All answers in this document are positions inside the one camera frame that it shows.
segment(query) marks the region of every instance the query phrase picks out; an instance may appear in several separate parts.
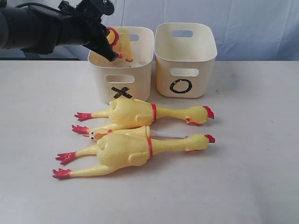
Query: white table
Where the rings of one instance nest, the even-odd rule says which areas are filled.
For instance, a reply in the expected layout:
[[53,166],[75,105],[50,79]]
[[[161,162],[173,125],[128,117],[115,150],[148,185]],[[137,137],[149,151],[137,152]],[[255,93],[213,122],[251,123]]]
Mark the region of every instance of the white table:
[[208,133],[196,153],[164,153],[142,167],[60,181],[56,154],[92,145],[72,124],[98,101],[88,62],[0,62],[1,224],[297,224],[299,221],[299,63],[216,62],[205,96],[165,98],[153,82],[149,102],[208,105],[201,127],[161,119],[153,129]]

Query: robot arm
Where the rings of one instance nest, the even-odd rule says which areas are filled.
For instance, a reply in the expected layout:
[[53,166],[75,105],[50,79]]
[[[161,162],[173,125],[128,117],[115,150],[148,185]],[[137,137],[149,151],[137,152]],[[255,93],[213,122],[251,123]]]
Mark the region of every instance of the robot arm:
[[82,0],[75,8],[63,0],[58,8],[38,3],[7,7],[0,0],[0,49],[46,55],[59,45],[83,45],[109,61],[118,57],[101,24],[102,15],[114,12],[110,0]]

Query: white storage bin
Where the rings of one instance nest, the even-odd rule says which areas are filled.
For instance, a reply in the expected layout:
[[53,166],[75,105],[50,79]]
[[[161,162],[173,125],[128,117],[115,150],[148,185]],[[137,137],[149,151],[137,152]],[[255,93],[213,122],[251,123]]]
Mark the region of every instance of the white storage bin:
[[207,88],[217,48],[209,27],[198,23],[164,23],[157,27],[157,90],[166,97],[198,98]]
[[122,28],[131,34],[133,62],[124,58],[110,62],[93,51],[88,56],[99,98],[107,104],[118,97],[143,101],[150,97],[154,33],[143,27]]

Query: black x mark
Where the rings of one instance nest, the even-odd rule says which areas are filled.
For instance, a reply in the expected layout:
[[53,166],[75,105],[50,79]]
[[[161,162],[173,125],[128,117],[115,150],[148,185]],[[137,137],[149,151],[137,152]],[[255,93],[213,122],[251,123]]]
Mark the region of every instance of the black x mark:
[[114,96],[115,99],[117,99],[118,97],[120,97],[121,95],[123,95],[124,97],[126,98],[131,98],[132,96],[128,93],[126,93],[126,91],[129,90],[128,87],[123,87],[121,90],[115,88],[115,87],[112,87],[111,88],[113,91],[117,92],[116,95]]

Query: red band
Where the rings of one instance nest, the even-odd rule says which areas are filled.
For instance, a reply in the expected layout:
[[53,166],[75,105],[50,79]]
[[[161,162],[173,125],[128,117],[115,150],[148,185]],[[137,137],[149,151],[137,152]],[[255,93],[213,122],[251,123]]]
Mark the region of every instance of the red band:
[[156,104],[151,104],[151,107],[153,108],[154,121],[156,121],[157,120],[157,107],[156,107]]
[[120,36],[119,36],[118,33],[116,32],[116,30],[113,29],[112,27],[107,27],[107,29],[108,29],[108,30],[111,30],[111,31],[114,33],[114,36],[115,36],[114,41],[110,44],[110,45],[113,47],[114,45],[117,44],[118,40],[120,39]]
[[153,157],[153,147],[151,145],[151,139],[150,138],[147,138],[148,140],[148,144],[149,144],[149,157]]

